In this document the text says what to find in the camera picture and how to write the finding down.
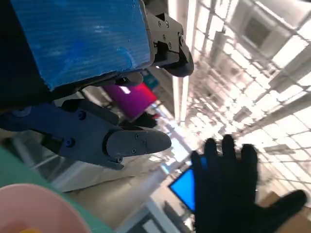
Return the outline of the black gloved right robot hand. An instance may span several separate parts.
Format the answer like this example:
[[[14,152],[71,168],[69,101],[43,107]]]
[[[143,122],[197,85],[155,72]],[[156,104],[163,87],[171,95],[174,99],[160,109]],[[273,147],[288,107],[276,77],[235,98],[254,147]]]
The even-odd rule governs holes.
[[[268,207],[257,205],[257,152],[252,144],[244,144],[237,157],[229,134],[222,139],[222,155],[209,138],[202,155],[191,153],[191,162],[198,233],[274,233],[308,200],[303,190],[296,190]]]

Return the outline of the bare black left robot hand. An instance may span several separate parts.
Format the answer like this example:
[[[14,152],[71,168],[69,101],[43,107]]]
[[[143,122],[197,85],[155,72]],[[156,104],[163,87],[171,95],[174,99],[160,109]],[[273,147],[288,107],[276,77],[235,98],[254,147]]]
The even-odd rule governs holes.
[[[3,0],[0,127],[33,130],[59,156],[114,170],[122,159],[171,146],[165,133],[68,96],[87,86],[134,87],[151,66],[193,73],[182,25],[141,0]],[[61,106],[54,101],[65,98]]]

